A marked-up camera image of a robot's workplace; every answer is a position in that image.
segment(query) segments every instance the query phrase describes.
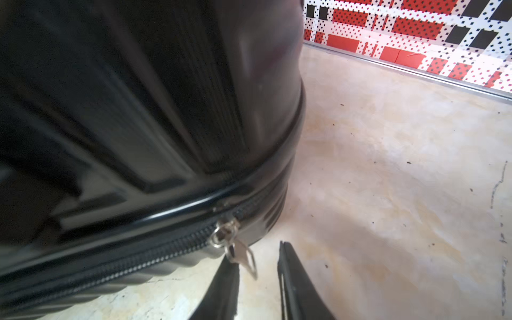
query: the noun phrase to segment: black suitcase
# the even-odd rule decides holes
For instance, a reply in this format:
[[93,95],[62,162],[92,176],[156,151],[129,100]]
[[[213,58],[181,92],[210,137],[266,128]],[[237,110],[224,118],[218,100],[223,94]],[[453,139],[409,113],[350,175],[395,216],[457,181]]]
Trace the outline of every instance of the black suitcase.
[[0,5],[0,318],[219,257],[275,224],[305,113],[298,0]]

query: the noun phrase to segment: stained floor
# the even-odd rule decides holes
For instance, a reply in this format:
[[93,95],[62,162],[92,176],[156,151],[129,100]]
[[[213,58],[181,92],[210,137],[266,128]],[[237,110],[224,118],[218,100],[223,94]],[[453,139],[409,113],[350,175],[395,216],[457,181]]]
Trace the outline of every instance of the stained floor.
[[[338,319],[512,318],[512,106],[309,46],[301,72],[288,198],[237,319],[281,317],[280,240]],[[219,263],[44,319],[187,319]]]

